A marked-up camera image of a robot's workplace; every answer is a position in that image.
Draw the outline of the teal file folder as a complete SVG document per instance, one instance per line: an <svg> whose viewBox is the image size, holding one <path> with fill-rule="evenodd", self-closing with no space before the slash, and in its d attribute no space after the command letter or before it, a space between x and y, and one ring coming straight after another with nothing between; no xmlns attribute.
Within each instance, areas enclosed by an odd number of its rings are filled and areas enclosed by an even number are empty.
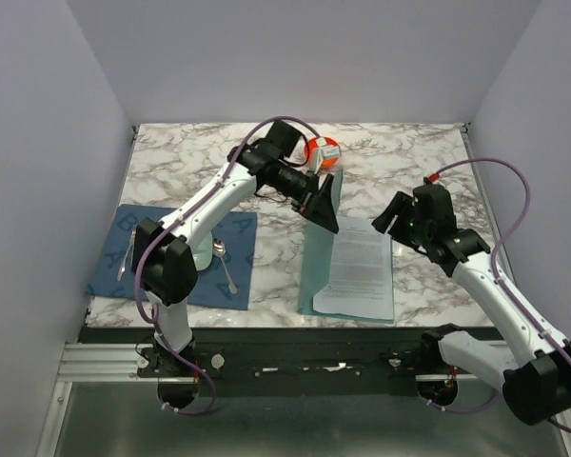
<svg viewBox="0 0 571 457"><path fill-rule="evenodd" d="M303 315L392 324L385 321L351 318L339 314L322 314L313 310L313 294L320 291L328 279L332 242L336 234L309 222L305 227L304 251L300 276L298 310Z"/></svg>

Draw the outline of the printed paper stack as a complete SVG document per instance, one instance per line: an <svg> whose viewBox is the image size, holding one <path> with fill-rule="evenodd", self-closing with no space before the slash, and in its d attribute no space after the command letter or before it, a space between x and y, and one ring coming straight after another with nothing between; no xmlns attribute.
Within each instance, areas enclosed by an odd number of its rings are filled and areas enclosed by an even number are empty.
<svg viewBox="0 0 571 457"><path fill-rule="evenodd" d="M313 294L313 310L351 318L394 321L392 243L369 220L340 216L329 274Z"/></svg>

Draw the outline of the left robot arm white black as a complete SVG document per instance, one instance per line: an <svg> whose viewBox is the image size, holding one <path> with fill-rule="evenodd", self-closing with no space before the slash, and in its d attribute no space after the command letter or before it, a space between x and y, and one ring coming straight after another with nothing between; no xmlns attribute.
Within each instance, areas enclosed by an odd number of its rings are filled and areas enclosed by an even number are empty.
<svg viewBox="0 0 571 457"><path fill-rule="evenodd" d="M154 338L163 347L159 364L172 376L185 374L192 362L187 298L198 280L193 252L232 209L270 187L307 221L331 233L339 230L332 203L334 175L320 179L286 161L313 128L292 116L275 116L260 125L269 128L266 136L255 138L259 127L254 127L190 200L160 221L145 219L136 227L131 261L134 299L140 302L147 296L152 304L152 313L142 317L153 325Z"/></svg>

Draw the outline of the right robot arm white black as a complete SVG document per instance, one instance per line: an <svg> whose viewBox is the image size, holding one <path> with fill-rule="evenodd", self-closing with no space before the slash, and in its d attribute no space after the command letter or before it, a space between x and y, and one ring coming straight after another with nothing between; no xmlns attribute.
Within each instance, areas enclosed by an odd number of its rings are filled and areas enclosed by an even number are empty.
<svg viewBox="0 0 571 457"><path fill-rule="evenodd" d="M454 366L502 396L521 422L534 426L571 408L571 341L550 325L503 275L491 249L472 228L459 228L450 192L426 183L397 192L372 226L439 266L477 302L506 342L496 349L446 324L425 332L418 368Z"/></svg>

